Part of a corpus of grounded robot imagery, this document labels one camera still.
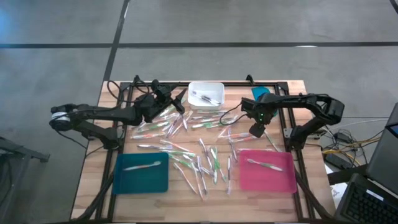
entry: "white container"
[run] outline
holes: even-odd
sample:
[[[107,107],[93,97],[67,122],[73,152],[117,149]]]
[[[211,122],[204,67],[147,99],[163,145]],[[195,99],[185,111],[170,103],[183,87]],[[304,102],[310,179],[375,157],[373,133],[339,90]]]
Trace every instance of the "white container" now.
[[[199,94],[205,95],[219,101],[218,106],[202,100],[192,94],[196,91]],[[224,104],[224,84],[215,82],[191,82],[188,86],[188,103],[193,110],[219,110]]]

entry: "laptop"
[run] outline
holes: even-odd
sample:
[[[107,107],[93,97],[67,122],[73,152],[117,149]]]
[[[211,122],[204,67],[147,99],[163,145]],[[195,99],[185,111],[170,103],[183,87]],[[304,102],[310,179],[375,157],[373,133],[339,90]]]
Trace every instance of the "laptop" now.
[[[365,173],[351,176],[335,218],[353,223],[398,224],[398,103]]]

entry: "black stripe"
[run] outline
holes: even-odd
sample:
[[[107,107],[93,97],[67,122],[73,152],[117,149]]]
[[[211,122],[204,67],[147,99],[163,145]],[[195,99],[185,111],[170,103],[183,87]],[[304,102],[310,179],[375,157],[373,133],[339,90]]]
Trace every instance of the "black stripe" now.
[[[126,11],[127,11],[127,7],[129,5],[129,3],[130,3],[130,0],[124,0],[124,2],[123,2],[123,7],[122,7],[122,11],[120,13],[120,18],[119,18],[119,23],[118,23],[118,28],[116,29],[116,33],[114,35],[111,53],[109,54],[109,59],[108,59],[108,62],[106,64],[106,68],[105,68],[105,73],[104,73],[104,78],[103,78],[104,81],[108,81],[111,78],[114,59],[116,57],[116,52],[118,51],[118,44],[120,41],[120,36],[122,35],[124,16],[126,15]]]
[[[212,47],[396,47],[398,42],[202,42],[202,43],[122,43],[119,48],[167,49]]]
[[[392,7],[395,9],[396,13],[398,14],[398,4],[396,0],[390,0]]]
[[[110,48],[112,44],[0,44],[0,49]]]

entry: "teal object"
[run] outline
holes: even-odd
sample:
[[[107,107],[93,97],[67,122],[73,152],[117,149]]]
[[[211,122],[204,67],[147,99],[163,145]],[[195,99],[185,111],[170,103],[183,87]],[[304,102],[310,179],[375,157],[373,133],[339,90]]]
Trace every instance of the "teal object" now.
[[[132,166],[160,165],[127,170]],[[121,154],[118,156],[114,171],[114,194],[162,193],[169,189],[169,155],[166,152]]]
[[[269,89],[264,86],[254,87],[251,89],[251,92],[253,93],[253,97],[255,100],[258,100],[259,97],[263,94],[270,93]]]

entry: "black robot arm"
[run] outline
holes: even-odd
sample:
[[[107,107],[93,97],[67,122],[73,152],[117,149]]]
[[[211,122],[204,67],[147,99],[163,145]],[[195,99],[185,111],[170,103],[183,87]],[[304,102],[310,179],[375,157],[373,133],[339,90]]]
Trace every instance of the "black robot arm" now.
[[[55,106],[51,108],[52,119],[50,120],[50,125],[56,131],[75,130],[80,132],[85,138],[96,137],[104,144],[104,149],[116,149],[120,146],[117,128],[102,128],[87,120],[117,121],[123,125],[138,126],[142,123],[142,120],[151,123],[156,116],[171,104],[176,107],[180,114],[183,114],[185,108],[181,105],[181,99],[187,89],[184,89],[173,100],[171,92],[177,86],[160,85],[157,80],[154,80],[151,88],[156,97],[151,93],[145,93],[136,98],[132,106],[125,108],[105,108],[86,104]]]
[[[303,149],[307,136],[324,125],[339,123],[344,111],[342,102],[326,94],[277,96],[271,93],[261,95],[257,101],[242,98],[241,103],[241,110],[256,121],[249,132],[258,138],[279,108],[306,108],[312,111],[314,118],[303,126],[298,125],[292,129],[288,142],[292,149]]]

